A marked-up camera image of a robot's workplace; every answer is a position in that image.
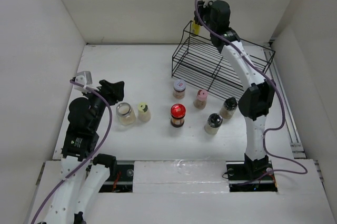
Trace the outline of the yellow oil bottle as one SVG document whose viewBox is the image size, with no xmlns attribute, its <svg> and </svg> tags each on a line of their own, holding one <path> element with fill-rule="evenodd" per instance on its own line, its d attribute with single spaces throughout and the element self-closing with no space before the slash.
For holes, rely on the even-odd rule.
<svg viewBox="0 0 337 224">
<path fill-rule="evenodd" d="M 192 21 L 190 32 L 192 36 L 198 36 L 200 33 L 200 25 L 195 20 Z"/>
</svg>

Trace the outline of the red lid sauce jar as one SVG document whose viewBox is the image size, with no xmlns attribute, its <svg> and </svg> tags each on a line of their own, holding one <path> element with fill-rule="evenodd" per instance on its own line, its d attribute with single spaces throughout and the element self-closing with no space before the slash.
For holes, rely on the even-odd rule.
<svg viewBox="0 0 337 224">
<path fill-rule="evenodd" d="M 171 109 L 171 125 L 173 127 L 179 128 L 184 125 L 185 122 L 185 115 L 186 115 L 186 108 L 182 104 L 174 104 Z"/>
</svg>

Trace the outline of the black lid spice shaker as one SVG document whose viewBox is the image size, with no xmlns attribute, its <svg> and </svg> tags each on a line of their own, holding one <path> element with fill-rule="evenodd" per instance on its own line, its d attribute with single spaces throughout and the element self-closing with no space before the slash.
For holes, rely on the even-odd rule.
<svg viewBox="0 0 337 224">
<path fill-rule="evenodd" d="M 204 129 L 208 134 L 215 135 L 217 134 L 219 128 L 221 127 L 222 122 L 223 118 L 220 114 L 217 113 L 210 114 L 204 126 Z"/>
</svg>

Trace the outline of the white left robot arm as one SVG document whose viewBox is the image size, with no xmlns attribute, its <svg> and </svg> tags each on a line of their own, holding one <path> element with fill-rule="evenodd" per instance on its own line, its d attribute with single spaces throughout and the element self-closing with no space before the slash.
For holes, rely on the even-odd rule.
<svg viewBox="0 0 337 224">
<path fill-rule="evenodd" d="M 61 151 L 61 180 L 41 204 L 49 203 L 42 223 L 86 223 L 100 188 L 117 175 L 116 157 L 98 150 L 112 126 L 111 107 L 124 98 L 123 81 L 101 80 L 94 88 L 74 77 L 82 97 L 69 104 L 68 128 Z"/>
</svg>

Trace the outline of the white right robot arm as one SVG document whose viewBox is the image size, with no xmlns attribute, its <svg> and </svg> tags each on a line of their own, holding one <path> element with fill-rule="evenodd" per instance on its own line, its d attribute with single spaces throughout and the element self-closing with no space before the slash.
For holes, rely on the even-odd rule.
<svg viewBox="0 0 337 224">
<path fill-rule="evenodd" d="M 210 4 L 195 0 L 195 20 L 210 32 L 212 44 L 230 63 L 244 89 L 238 101 L 246 123 L 247 145 L 244 164 L 232 167 L 233 180 L 244 185 L 261 178 L 269 168 L 269 158 L 263 147 L 266 117 L 274 98 L 274 82 L 254 67 L 243 48 L 240 37 L 230 28 L 230 7 L 225 1 Z"/>
</svg>

